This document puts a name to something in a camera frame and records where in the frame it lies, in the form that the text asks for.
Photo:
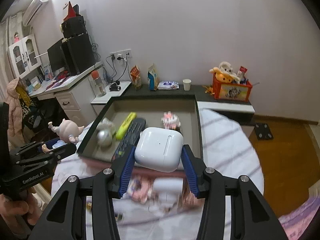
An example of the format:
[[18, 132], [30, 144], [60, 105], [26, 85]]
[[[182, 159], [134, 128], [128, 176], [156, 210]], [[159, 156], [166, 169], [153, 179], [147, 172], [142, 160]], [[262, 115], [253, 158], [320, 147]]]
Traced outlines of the person's left hand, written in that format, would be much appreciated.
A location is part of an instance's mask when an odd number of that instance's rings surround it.
[[18, 220], [18, 217], [27, 215], [28, 224], [35, 225], [42, 214], [41, 209], [37, 206], [37, 200], [33, 196], [34, 193], [36, 193], [34, 187], [29, 188], [26, 200], [20, 201], [12, 201], [1, 194], [1, 217], [16, 235], [27, 234], [27, 227]]

